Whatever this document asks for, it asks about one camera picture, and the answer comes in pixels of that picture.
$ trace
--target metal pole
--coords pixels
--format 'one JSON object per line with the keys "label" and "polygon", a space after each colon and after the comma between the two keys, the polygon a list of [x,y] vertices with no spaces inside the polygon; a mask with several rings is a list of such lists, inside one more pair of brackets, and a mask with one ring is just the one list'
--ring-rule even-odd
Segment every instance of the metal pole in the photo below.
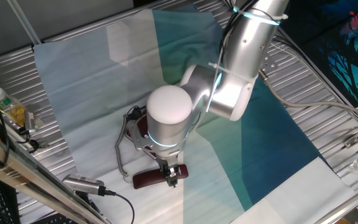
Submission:
{"label": "metal pole", "polygon": [[30,37],[32,43],[34,45],[41,44],[41,40],[38,38],[37,34],[35,33],[34,29],[32,28],[30,22],[27,20],[22,8],[20,7],[19,3],[16,0],[6,0],[9,5],[11,6],[13,12],[15,13],[17,19],[22,24],[25,32]]}
{"label": "metal pole", "polygon": [[353,208],[358,206],[358,193],[351,197],[349,200],[346,200],[334,210],[330,211],[327,215],[320,218],[316,223],[334,223],[343,217],[347,212],[350,212]]}

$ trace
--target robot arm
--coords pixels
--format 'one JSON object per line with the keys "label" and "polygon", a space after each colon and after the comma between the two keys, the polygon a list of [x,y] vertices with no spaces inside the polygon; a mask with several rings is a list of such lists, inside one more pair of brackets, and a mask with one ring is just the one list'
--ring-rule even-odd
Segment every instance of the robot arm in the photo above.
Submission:
{"label": "robot arm", "polygon": [[222,72],[216,79],[216,71],[192,65],[179,86],[162,86],[149,96],[146,138],[134,121],[128,123],[135,147],[151,148],[169,186],[177,185],[177,157],[199,113],[206,111],[231,121],[243,115],[279,25],[272,18],[282,18],[287,4],[288,0],[259,0],[246,12],[235,8],[239,17],[227,33],[227,40],[224,37]]}

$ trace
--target metal rack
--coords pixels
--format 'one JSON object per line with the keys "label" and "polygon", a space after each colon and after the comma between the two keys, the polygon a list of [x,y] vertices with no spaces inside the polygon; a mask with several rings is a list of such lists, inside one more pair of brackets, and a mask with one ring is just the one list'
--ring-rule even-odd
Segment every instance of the metal rack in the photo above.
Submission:
{"label": "metal rack", "polygon": [[[59,35],[46,40],[46,42],[67,40],[91,32],[121,21],[145,8],[174,10],[187,4],[194,4],[202,12],[212,12],[216,21],[222,27],[226,26],[231,15],[231,11],[220,0],[157,1],[145,7],[133,9]],[[290,49],[286,49],[286,51],[296,55]],[[313,72],[301,63],[299,58],[275,47],[270,47],[268,54],[270,55],[269,60],[273,60],[275,63],[275,70],[267,72],[267,75],[274,89],[285,100],[300,103],[321,100],[340,101],[336,89],[321,74]],[[78,171],[70,150],[62,137],[53,109],[37,73],[31,47],[0,57],[0,86],[8,94],[18,98],[29,110],[34,112],[36,118],[42,119],[45,123],[33,137],[38,141],[47,142],[48,147],[39,149],[33,154],[34,162],[42,164],[56,179],[61,180],[67,174],[77,174]],[[349,172],[350,163],[358,156],[358,141],[351,147],[346,146],[346,141],[352,139],[355,135],[358,140],[358,119],[345,110],[329,106],[287,108],[287,111],[310,141],[319,149],[333,171],[358,192],[358,175]],[[28,194],[22,192],[17,194],[22,223],[32,222],[53,211],[41,202],[63,214],[65,213],[56,206],[50,205],[45,198],[36,196],[34,192],[26,191],[23,188],[21,188],[21,191]],[[339,205],[337,209],[327,214],[321,220],[321,223],[332,223],[357,205],[358,194],[357,197],[350,198],[345,204]]]}

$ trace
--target metal connector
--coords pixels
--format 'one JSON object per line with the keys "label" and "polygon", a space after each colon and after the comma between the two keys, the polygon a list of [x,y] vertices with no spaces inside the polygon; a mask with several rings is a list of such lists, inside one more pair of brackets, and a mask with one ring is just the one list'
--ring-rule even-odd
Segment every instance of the metal connector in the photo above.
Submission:
{"label": "metal connector", "polygon": [[87,194],[99,195],[99,188],[104,188],[103,181],[78,175],[67,175],[62,182],[72,190],[77,190]]}
{"label": "metal connector", "polygon": [[29,134],[35,133],[34,114],[24,111],[24,127]]}
{"label": "metal connector", "polygon": [[266,81],[266,80],[269,79],[268,76],[266,75],[266,73],[264,71],[262,71],[262,70],[259,70],[258,74],[262,78],[263,81]]}

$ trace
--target silver cylinder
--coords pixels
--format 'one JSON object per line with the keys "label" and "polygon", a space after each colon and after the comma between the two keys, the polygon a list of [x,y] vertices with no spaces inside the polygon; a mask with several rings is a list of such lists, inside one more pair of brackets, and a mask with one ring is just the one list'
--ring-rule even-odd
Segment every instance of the silver cylinder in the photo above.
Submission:
{"label": "silver cylinder", "polygon": [[162,159],[176,156],[184,147],[191,126],[192,101],[180,87],[162,86],[147,100],[147,126],[152,149]]}
{"label": "silver cylinder", "polygon": [[[254,9],[247,12],[256,17],[267,17],[266,14],[280,17],[287,4],[288,0],[259,0],[252,7]],[[222,67],[230,73],[223,72],[210,112],[231,121],[241,117],[277,27],[276,24],[240,15],[238,23],[228,34],[223,54]]]}

